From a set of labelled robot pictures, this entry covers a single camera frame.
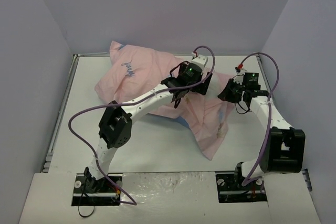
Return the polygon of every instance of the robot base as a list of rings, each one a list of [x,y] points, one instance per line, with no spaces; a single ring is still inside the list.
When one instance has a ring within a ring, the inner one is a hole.
[[[122,186],[122,176],[109,174],[111,180]],[[84,174],[77,174],[72,194],[72,206],[119,206],[120,192],[107,180],[96,193],[89,193],[85,189]]]
[[[219,203],[267,201],[266,192],[260,192],[260,185],[253,182],[242,187],[235,172],[216,173],[216,181]]]

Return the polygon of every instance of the white cardboard panel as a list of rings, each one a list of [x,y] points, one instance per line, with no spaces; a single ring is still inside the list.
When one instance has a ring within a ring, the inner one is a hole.
[[[138,205],[97,207],[82,219],[71,207],[75,174],[35,174],[20,224],[319,224],[301,173],[265,178],[268,202],[219,204],[213,172],[124,174],[123,188]],[[81,207],[83,214],[91,210]]]

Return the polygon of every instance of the blue writing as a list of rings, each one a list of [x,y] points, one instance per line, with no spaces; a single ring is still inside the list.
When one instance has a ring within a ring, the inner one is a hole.
[[[131,65],[130,62],[128,62],[128,63],[123,63],[123,64],[121,64],[121,65],[127,67],[127,74],[126,74],[126,76],[129,76],[129,77],[133,77],[133,76],[135,76],[135,73],[133,72],[132,65]]]

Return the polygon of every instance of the crumpled fabric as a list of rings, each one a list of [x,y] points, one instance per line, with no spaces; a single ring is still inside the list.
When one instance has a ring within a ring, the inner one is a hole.
[[[110,47],[110,58],[111,69],[95,86],[97,95],[105,103],[113,100],[127,102],[147,93],[183,61],[168,52],[115,41]],[[171,103],[151,114],[175,119],[189,127],[202,153],[212,160],[227,133],[226,119],[233,109],[232,104],[217,98],[229,78],[230,75],[214,72],[206,95],[189,92],[177,109]]]

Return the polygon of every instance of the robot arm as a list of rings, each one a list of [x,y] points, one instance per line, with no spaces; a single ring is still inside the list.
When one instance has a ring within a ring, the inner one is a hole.
[[[258,117],[265,131],[268,127],[269,105],[271,107],[271,121],[269,134],[266,136],[266,148],[263,153],[259,153],[258,158],[237,165],[235,170],[236,183],[242,184],[257,159],[260,163],[249,179],[273,173],[300,172],[306,138],[304,132],[294,129],[281,116],[272,99],[268,101],[269,93],[260,90],[258,73],[250,73],[243,68],[236,68],[236,71],[237,76],[229,80],[218,98],[231,103],[245,102],[249,111],[254,112]]]
[[[118,148],[122,147],[131,137],[132,125],[144,115],[166,105],[175,102],[175,108],[189,91],[205,94],[209,86],[211,76],[203,83],[189,89],[190,86],[201,81],[203,70],[207,64],[207,56],[195,55],[191,62],[183,62],[179,68],[177,78],[171,76],[163,80],[154,89],[124,104],[127,106],[111,106],[106,108],[102,119],[99,122],[99,145],[96,150],[100,168],[104,173],[108,173],[110,163]],[[97,167],[96,159],[84,171],[87,179],[87,189],[97,191],[103,185],[104,179],[102,173]]]

